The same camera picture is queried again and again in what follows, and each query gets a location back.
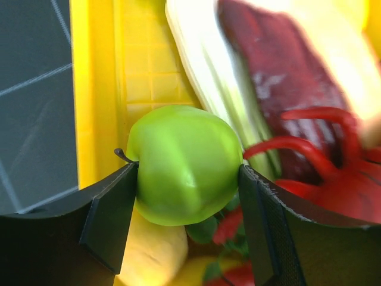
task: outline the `red lobster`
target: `red lobster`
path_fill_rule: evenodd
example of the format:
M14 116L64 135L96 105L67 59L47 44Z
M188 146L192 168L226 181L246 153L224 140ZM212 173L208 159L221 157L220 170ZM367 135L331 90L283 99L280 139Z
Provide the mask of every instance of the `red lobster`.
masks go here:
M281 118L283 120L323 119L340 124L343 132L341 145L344 154L341 169L335 167L312 143L294 136L278 136L251 146L245 151L243 157L248 159L272 148L288 148L297 151L312 162L323 178L323 183L315 186L278 179L275 182L278 186L324 209L355 219L381 223L381 147L370 150L361 148L356 118L350 112L334 107L286 111ZM222 244L232 240L242 219L241 207L230 212L219 224L213 241L216 244Z

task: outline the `lemon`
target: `lemon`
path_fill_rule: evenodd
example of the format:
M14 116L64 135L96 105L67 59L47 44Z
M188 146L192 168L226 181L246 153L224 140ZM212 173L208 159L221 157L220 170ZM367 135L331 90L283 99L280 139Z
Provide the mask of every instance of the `lemon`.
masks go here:
M356 29L362 31L365 28L369 12L368 0L332 0L332 3L339 8L340 12Z
M381 1L369 1L369 18L365 28L365 33L368 36L373 49L378 58L381 58Z
M134 209L114 286L163 286L177 274L187 254L184 226L153 224Z
M217 258L213 256L201 256L189 259L174 280L166 286L201 286L206 267L209 263L216 260ZM223 272L241 264L241 261L231 258L222 258L220 260L220 267Z

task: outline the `grout line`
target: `grout line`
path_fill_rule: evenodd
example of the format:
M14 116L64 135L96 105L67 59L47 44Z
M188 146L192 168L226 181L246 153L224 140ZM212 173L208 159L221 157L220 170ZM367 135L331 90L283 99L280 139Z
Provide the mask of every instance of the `grout line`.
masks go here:
M72 188L70 188L70 189L67 189L67 190L64 191L64 192L61 192L61 193L59 193L59 194L57 194L57 195L53 195L52 197L49 197L49 198L47 198L47 199L45 199L45 200L42 200L42 201L39 201L39 202L36 203L36 204L32 204L32 205L29 206L29 207L26 207L26 208L23 208L23 209L18 208L17 213L19 213L19 214L27 213L27 212L29 212L29 211L31 211L31 210L37 208L37 207L43 206L44 204L48 204L48 203L51 203L51 202L53 202L53 201L56 201L56 200L58 200L58 199L60 199L60 198L63 198L63 197L65 197L66 195L69 195L69 194L71 194L72 192L75 192L75 191L78 191L78 186L74 186L74 187L72 187Z
M0 179L2 181L2 185L5 188L5 191L7 192L13 207L16 210L19 210L21 208L20 200L17 197L16 192L14 191L14 188L12 186L11 180L7 174L7 171L5 171L4 165L2 164L2 161L0 159Z
M11 86L10 88L3 89L2 91L0 91L0 97L2 97L3 95L9 94L12 91L16 91L18 89L24 88L25 86L31 85L31 84L33 84L35 82L39 82L40 80L46 79L47 77L51 77L51 76L54 76L54 75L56 75L58 73L61 73L61 72L65 71L65 70L68 70L72 66L73 66L72 63L66 64L66 65L64 65L62 67L58 67L58 68L56 68L54 70L51 70L51 71L49 71L47 73L40 74L39 76L36 76L36 77L34 77L32 79L28 79L25 82L18 83L18 84L14 85L14 86Z
M65 20L64 20L64 17L62 16L62 13L61 13L61 10L57 4L57 0L50 0L52 6L53 6L53 9L54 9L54 13L55 15L57 16L58 18L58 21L60 22L60 25L65 33L65 37L67 39L67 41L69 42L70 46L71 45L71 36L70 36L70 32L69 32L69 29L65 23Z

